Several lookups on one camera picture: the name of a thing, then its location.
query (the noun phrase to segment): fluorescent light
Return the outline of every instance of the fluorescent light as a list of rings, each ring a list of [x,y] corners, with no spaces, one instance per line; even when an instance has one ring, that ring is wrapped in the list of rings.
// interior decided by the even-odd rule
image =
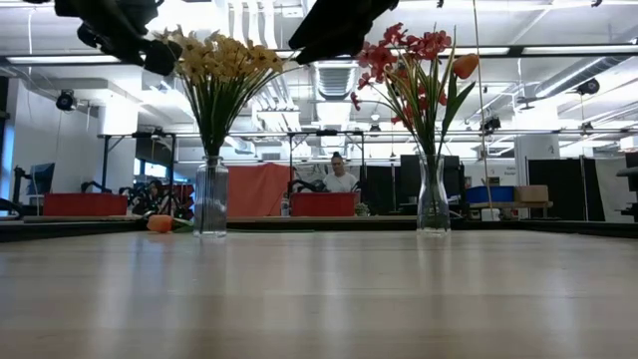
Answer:
[[[74,65],[117,64],[121,61],[111,55],[63,55],[63,56],[8,56],[12,65]]]
[[[322,61],[314,64],[314,67],[317,69],[356,69],[359,67],[359,64],[351,62],[344,63],[342,61]]]
[[[508,47],[479,47],[478,50],[480,51],[480,54],[486,55],[486,56],[495,56],[495,55],[506,55],[509,52],[509,48]],[[400,53],[404,54],[406,52],[405,49],[392,49],[390,50],[390,52],[395,55],[398,56]],[[463,46],[463,47],[457,47],[455,49],[455,56],[463,56],[463,55],[469,55],[469,54],[475,54],[477,52],[477,48],[474,46]],[[452,53],[452,49],[448,48],[446,50],[444,50],[442,53],[439,54],[439,56],[449,56]]]
[[[477,2],[478,11],[488,12],[528,12],[528,11],[541,11],[541,10],[558,10],[558,9],[570,9],[578,7],[590,7],[591,3],[587,1],[553,1],[551,4],[517,4],[515,2],[508,2],[503,5],[502,1],[488,1],[483,0]],[[632,0],[605,0],[604,6],[610,5],[638,5],[637,1]],[[435,10],[437,2],[434,0],[426,1],[400,1],[397,8],[402,10],[418,10],[418,9],[432,9]],[[473,8],[472,1],[448,1],[446,2],[443,10],[471,10]]]
[[[525,47],[523,55],[579,55],[579,54],[638,53],[638,45],[593,45],[593,46],[532,46]]]

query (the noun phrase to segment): security camera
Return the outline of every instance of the security camera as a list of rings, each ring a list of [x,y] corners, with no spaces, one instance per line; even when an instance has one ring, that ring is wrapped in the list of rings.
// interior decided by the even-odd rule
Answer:
[[[75,111],[78,108],[78,100],[73,96],[73,90],[62,90],[56,100],[56,107],[60,111]]]

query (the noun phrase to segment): window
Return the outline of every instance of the window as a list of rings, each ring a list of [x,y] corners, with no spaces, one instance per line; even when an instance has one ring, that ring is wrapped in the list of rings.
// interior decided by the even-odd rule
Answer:
[[[165,178],[166,177],[166,167],[161,165],[153,165],[147,163],[145,165],[145,175],[152,176],[155,178]]]

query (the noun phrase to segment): clear glass vase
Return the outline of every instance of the clear glass vase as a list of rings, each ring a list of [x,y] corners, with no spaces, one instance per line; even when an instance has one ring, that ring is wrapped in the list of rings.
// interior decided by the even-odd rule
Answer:
[[[444,157],[421,155],[421,190],[417,231],[425,236],[450,234],[450,209],[443,182]]]
[[[226,237],[228,169],[218,156],[204,157],[195,176],[193,234],[202,238]]]

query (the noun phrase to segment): orange object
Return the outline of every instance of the orange object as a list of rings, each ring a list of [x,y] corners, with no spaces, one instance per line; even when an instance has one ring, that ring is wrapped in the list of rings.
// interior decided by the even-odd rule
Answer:
[[[288,166],[228,167],[228,216],[280,215],[289,181]]]
[[[159,233],[168,233],[172,230],[172,217],[165,214],[152,215],[147,228]]]
[[[455,60],[453,64],[454,72],[459,78],[466,79],[479,65],[479,56],[475,54],[463,55]]]

